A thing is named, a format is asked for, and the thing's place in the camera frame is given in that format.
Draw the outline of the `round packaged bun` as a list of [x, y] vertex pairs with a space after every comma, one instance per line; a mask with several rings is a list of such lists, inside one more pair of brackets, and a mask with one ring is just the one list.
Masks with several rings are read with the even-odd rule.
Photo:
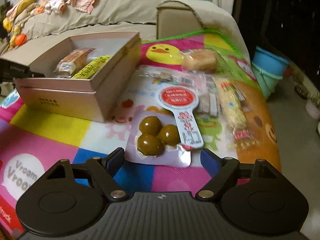
[[218, 54], [211, 49], [196, 49], [182, 56], [181, 67], [190, 72], [212, 73], [218, 64]]

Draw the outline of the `yellow plush toy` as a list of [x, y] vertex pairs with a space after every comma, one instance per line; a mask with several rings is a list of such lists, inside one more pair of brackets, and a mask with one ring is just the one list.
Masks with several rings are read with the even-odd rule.
[[3, 27], [9, 33], [12, 30], [14, 20], [24, 11], [31, 12], [37, 6], [36, 0], [21, 0], [13, 6], [5, 15]]

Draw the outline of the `beige sofa with cover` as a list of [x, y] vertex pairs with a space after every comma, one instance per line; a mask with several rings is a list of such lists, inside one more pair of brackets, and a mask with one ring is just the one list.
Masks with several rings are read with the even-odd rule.
[[249, 60], [235, 19], [217, 5], [199, 0], [97, 0], [90, 14], [73, 7], [62, 14], [45, 12], [24, 24], [22, 31], [29, 44], [9, 51], [7, 42], [1, 42], [1, 55], [30, 64], [50, 46], [72, 35], [138, 31], [144, 40], [157, 40], [198, 30], [219, 31], [233, 49]]

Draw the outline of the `cracker bar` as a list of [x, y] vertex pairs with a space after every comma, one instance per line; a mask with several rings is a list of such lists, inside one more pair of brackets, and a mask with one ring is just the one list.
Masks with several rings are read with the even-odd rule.
[[234, 139], [252, 139], [235, 85], [225, 77], [215, 77], [214, 83], [217, 88], [222, 113]]

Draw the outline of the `orange toy ball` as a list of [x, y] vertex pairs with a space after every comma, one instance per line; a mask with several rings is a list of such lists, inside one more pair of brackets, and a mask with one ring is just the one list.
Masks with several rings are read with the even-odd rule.
[[27, 42], [27, 36], [25, 34], [20, 34], [15, 37], [15, 46], [22, 46]]

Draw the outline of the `blue plastic bucket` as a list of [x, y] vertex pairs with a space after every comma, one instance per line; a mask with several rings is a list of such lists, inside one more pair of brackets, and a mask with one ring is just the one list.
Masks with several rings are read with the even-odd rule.
[[267, 100], [275, 91], [278, 82], [283, 79], [289, 61], [257, 46], [251, 65], [264, 98]]

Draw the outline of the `pile of baby clothes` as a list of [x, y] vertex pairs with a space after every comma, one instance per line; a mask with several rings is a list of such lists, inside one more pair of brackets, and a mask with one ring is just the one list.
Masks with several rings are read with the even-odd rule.
[[70, 5], [74, 9], [90, 14], [94, 9], [95, 0], [42, 0], [43, 5], [37, 5], [32, 11], [31, 15], [37, 15], [41, 13], [62, 14], [67, 6]]

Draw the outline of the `packaged bread roll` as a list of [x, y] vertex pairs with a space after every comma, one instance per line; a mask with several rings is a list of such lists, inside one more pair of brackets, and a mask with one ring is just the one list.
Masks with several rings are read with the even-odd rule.
[[95, 48], [75, 49], [64, 57], [54, 71], [56, 78], [69, 79], [93, 60]]

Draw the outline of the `clear barcode snack packet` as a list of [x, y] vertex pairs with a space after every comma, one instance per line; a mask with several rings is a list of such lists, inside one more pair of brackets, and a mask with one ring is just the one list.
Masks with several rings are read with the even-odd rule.
[[164, 83], [192, 88], [199, 98], [197, 111], [218, 116], [220, 105], [213, 77], [204, 73], [180, 72], [178, 70], [143, 65], [138, 70], [143, 77], [151, 77]]

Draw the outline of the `yellow cheese snack pack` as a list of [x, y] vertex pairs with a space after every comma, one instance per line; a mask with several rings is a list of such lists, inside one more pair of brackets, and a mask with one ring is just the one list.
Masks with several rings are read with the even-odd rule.
[[100, 56], [85, 65], [80, 71], [71, 77], [71, 79], [90, 79], [96, 72], [98, 72], [108, 61], [110, 55]]

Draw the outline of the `pink cardboard box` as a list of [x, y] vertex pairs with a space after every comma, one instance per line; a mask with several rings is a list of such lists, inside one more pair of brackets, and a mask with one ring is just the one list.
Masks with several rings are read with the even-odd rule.
[[91, 121], [108, 119], [140, 61], [137, 31], [70, 36], [44, 51], [29, 65], [1, 56], [4, 71], [24, 103], [36, 109]]

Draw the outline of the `colourful play mat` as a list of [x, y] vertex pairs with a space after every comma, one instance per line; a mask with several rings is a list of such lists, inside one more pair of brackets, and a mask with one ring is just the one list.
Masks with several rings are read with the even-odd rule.
[[[171, 64], [164, 50], [174, 57], [193, 49], [212, 49], [222, 58], [216, 76], [227, 79], [239, 91], [250, 138], [238, 140], [222, 113], [213, 114], [218, 104], [214, 79], [185, 73]], [[163, 125], [175, 124], [171, 111], [156, 100], [164, 81], [151, 71], [173, 70], [179, 84], [191, 86], [199, 94], [194, 115], [204, 147], [220, 157], [233, 157], [242, 163], [262, 158], [280, 168], [277, 137], [266, 100], [251, 70], [248, 58], [217, 31], [185, 34], [142, 44], [139, 69], [132, 75], [105, 123], [77, 119], [26, 106], [16, 90], [1, 102], [1, 232], [17, 238], [23, 232], [15, 206], [34, 182], [61, 158], [83, 163], [91, 157], [104, 157], [115, 148], [126, 151], [126, 161], [115, 176], [125, 190], [190, 191], [195, 193], [209, 180], [200, 161], [200, 151], [185, 152], [167, 146], [161, 157], [144, 157], [137, 150], [139, 125], [156, 116]]]

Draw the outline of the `green plum candy pack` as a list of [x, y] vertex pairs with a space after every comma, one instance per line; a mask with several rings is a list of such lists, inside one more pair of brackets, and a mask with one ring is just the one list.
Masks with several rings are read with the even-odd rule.
[[193, 111], [199, 105], [194, 90], [165, 84], [155, 99], [171, 115], [136, 111], [125, 149], [125, 159], [132, 163], [188, 167], [191, 151], [204, 146]]

